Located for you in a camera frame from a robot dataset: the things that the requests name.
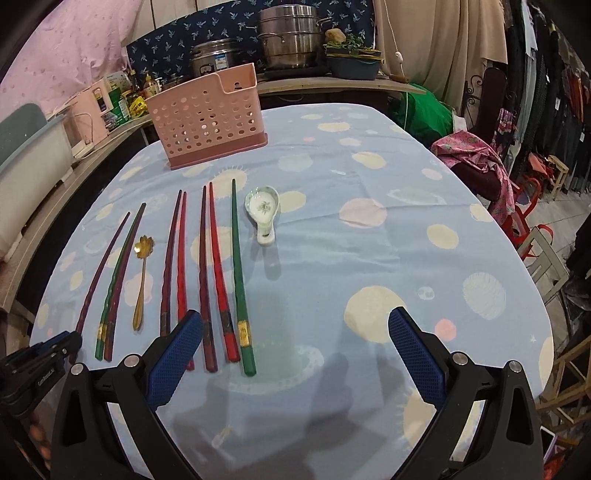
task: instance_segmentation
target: screw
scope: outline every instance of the screw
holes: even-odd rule
[[[458,365],[466,365],[468,363],[468,357],[461,352],[456,352],[452,355],[452,360]]]
[[[123,364],[126,367],[135,367],[139,363],[139,357],[137,355],[130,355],[123,360]]]
[[[83,370],[84,370],[84,365],[82,365],[82,364],[75,364],[70,369],[70,372],[72,372],[72,375],[80,375]]]
[[[517,360],[511,360],[509,362],[509,368],[511,368],[511,370],[513,370],[516,374],[523,370],[523,367]]]

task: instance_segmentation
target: green chopstick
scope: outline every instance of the green chopstick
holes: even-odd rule
[[[138,221],[138,214],[136,214],[134,221],[131,223],[131,227],[129,232],[127,233],[127,237],[125,238],[125,242],[123,242],[123,247],[121,248],[121,252],[119,253],[119,258],[117,259],[117,263],[115,265],[115,269],[113,270],[113,276],[111,277],[111,283],[109,284],[109,290],[107,291],[107,296],[105,299],[105,305],[103,306],[103,313],[100,316],[100,323],[99,323],[99,330],[96,334],[96,347],[95,347],[95,358],[97,360],[102,360],[103,355],[105,353],[105,341],[107,337],[107,316],[109,314],[109,307],[111,306],[111,300],[113,299],[113,293],[115,291],[115,283],[117,283],[117,277],[119,276],[119,270],[121,269],[121,264],[123,261],[123,257],[125,256],[125,247],[129,243],[130,236],[134,231],[134,225]]]
[[[238,341],[242,353],[244,373],[256,375],[255,355],[252,351],[251,327],[246,311],[246,294],[242,276],[240,257],[240,238],[238,237],[238,205],[236,204],[236,180],[232,180],[232,261],[234,263],[234,292],[236,297],[236,317],[238,318]]]

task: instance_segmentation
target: gold spoon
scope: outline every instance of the gold spoon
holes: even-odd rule
[[[135,253],[138,258],[144,261],[142,265],[142,283],[139,286],[138,302],[135,304],[134,312],[134,330],[138,331],[142,326],[142,320],[144,318],[144,281],[146,278],[146,260],[154,249],[154,240],[151,236],[139,237],[139,242],[135,244]]]

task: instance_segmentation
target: pink curtain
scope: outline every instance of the pink curtain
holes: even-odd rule
[[[37,27],[0,83],[0,120],[25,103],[45,114],[126,63],[142,0],[64,0]]]

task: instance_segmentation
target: red chopstick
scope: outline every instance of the red chopstick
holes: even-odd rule
[[[207,188],[203,186],[201,200],[201,225],[199,228],[199,303],[203,321],[203,355],[208,372],[217,372],[216,348],[213,343],[212,315],[209,310],[209,292],[207,290],[207,253],[205,248],[205,201]]]
[[[162,300],[160,302],[160,336],[164,337],[170,333],[170,283],[173,279],[173,251],[174,231],[177,226],[178,207],[181,203],[182,190],[178,191],[177,203],[174,206],[173,221],[170,223],[168,234],[168,245],[166,246],[166,257],[164,258],[164,281],[162,283]]]
[[[177,321],[180,322],[187,313],[187,281],[185,276],[185,223],[187,216],[187,192],[183,192],[181,217],[178,225],[178,254],[177,254]],[[195,362],[189,360],[187,370],[195,370]]]
[[[224,343],[226,344],[226,355],[231,362],[239,362],[238,343],[234,334],[234,325],[230,308],[228,308],[228,295],[223,280],[222,259],[220,256],[220,245],[217,239],[216,208],[213,200],[213,183],[209,182],[209,228],[212,233],[212,254],[213,254],[213,272],[216,278],[217,306],[220,310],[220,321],[222,322],[222,332]]]

